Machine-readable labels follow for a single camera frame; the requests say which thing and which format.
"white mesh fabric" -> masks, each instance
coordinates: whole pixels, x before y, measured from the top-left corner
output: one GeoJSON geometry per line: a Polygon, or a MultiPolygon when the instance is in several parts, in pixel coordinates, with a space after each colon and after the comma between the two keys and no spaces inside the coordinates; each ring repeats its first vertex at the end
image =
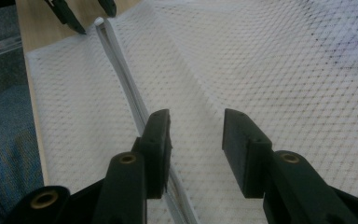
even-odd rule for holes
{"type": "MultiPolygon", "coordinates": [[[[95,27],[27,55],[50,185],[75,193],[104,178],[109,162],[138,135],[126,96],[95,27]]],[[[149,223],[172,223],[163,200],[149,223]]]]}
{"type": "Polygon", "coordinates": [[[201,223],[265,223],[221,150],[224,108],[358,196],[358,1],[145,1],[110,20],[201,223]]]}

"brass insert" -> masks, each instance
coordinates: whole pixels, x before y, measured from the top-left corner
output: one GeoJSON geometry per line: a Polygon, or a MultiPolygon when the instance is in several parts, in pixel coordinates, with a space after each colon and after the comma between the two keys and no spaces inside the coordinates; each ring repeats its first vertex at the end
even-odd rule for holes
{"type": "Polygon", "coordinates": [[[136,157],[133,155],[125,155],[120,158],[120,162],[123,164],[130,164],[136,161],[136,157]]]}
{"type": "Polygon", "coordinates": [[[34,196],[31,200],[31,207],[33,209],[42,209],[54,204],[58,199],[58,193],[56,190],[48,190],[34,196]]]}
{"type": "Polygon", "coordinates": [[[296,156],[295,154],[283,153],[283,154],[281,154],[281,158],[284,161],[287,161],[290,163],[299,163],[300,162],[300,158],[298,156],[296,156]]]}

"wooden surface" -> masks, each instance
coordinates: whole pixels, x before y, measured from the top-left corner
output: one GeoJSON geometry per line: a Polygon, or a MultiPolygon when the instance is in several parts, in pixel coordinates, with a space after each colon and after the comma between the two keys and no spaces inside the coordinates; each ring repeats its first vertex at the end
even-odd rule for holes
{"type": "MultiPolygon", "coordinates": [[[[107,17],[98,3],[98,0],[66,0],[66,2],[85,29],[93,24],[96,18],[107,17]]],[[[135,6],[138,2],[140,2],[140,0],[115,0],[117,14],[119,15],[125,12],[130,7],[135,6]]],[[[60,23],[44,0],[16,0],[16,5],[17,13],[19,15],[24,55],[33,49],[39,49],[71,35],[77,35],[77,33],[69,29],[67,25],[62,25],[60,23]]],[[[31,79],[29,65],[26,59],[25,65],[33,106],[34,126],[36,129],[43,180],[45,185],[48,185],[48,169],[36,107],[34,84],[31,79]]]]}

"white cloth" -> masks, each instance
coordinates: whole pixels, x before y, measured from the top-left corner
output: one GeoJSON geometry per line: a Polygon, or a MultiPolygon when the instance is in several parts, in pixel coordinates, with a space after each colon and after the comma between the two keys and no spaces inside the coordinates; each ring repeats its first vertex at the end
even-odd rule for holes
{"type": "MultiPolygon", "coordinates": [[[[221,149],[227,107],[358,196],[358,1],[148,0],[109,21],[148,111],[171,110],[172,164],[201,223],[267,222],[221,149]]],[[[28,55],[49,179],[75,189],[136,135],[88,33],[28,55]]]]}

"gray floor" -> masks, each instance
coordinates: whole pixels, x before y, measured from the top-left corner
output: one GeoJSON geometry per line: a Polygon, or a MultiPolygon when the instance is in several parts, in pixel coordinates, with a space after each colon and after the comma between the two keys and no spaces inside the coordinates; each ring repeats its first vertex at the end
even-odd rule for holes
{"type": "MultiPolygon", "coordinates": [[[[19,35],[16,7],[0,8],[0,40],[19,35]]],[[[42,175],[22,49],[0,55],[0,223],[42,175]]]]}

